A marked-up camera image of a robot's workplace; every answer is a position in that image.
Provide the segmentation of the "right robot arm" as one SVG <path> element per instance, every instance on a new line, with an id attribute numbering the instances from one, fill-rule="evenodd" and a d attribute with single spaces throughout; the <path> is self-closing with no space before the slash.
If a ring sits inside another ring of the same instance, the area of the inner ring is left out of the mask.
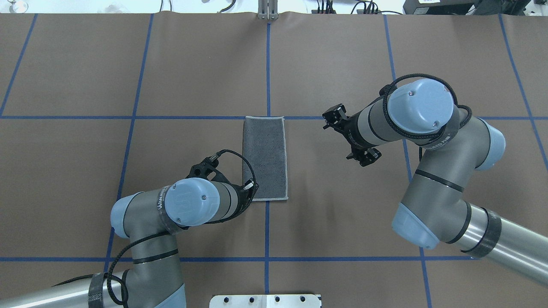
<path id="1" fill-rule="evenodd" d="M 459 104 L 452 87 L 430 74 L 403 75 L 354 115 L 343 104 L 322 114 L 351 146 L 348 160 L 368 166 L 378 146 L 400 140 L 422 151 L 392 229 L 407 241 L 434 249 L 444 242 L 474 259 L 487 259 L 547 285 L 547 238 L 463 199 L 476 170 L 503 156 L 503 133 Z"/>

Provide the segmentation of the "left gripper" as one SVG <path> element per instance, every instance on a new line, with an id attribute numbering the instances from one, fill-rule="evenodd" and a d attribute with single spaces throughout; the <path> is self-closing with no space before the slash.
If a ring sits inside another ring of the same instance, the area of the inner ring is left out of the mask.
<path id="1" fill-rule="evenodd" d="M 247 180 L 242 187 L 233 185 L 238 197 L 238 204 L 234 214 L 244 213 L 252 203 L 259 184 L 256 180 Z"/>

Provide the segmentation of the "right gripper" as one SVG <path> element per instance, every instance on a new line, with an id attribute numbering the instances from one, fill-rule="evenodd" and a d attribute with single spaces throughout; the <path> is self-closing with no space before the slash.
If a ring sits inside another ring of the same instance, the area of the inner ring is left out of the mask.
<path id="1" fill-rule="evenodd" d="M 361 166 L 369 166 L 375 163 L 382 153 L 375 148 L 375 145 L 366 141 L 358 129 L 358 116 L 346 114 L 343 104 L 337 104 L 322 113 L 326 125 L 323 129 L 333 128 L 341 134 L 351 146 L 351 153 L 346 156 L 347 160 L 356 160 Z"/>

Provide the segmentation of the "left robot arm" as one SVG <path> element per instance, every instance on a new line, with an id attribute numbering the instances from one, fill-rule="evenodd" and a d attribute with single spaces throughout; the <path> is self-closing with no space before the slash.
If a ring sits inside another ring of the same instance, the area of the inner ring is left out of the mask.
<path id="1" fill-rule="evenodd" d="M 81 275 L 50 288 L 1 300 L 3 308 L 185 308 L 185 283 L 176 236 L 188 228 L 227 222 L 251 205 L 259 184 L 232 184 L 218 169 L 228 149 L 206 157 L 182 180 L 121 198 L 111 226 L 128 239 L 106 272 Z"/>

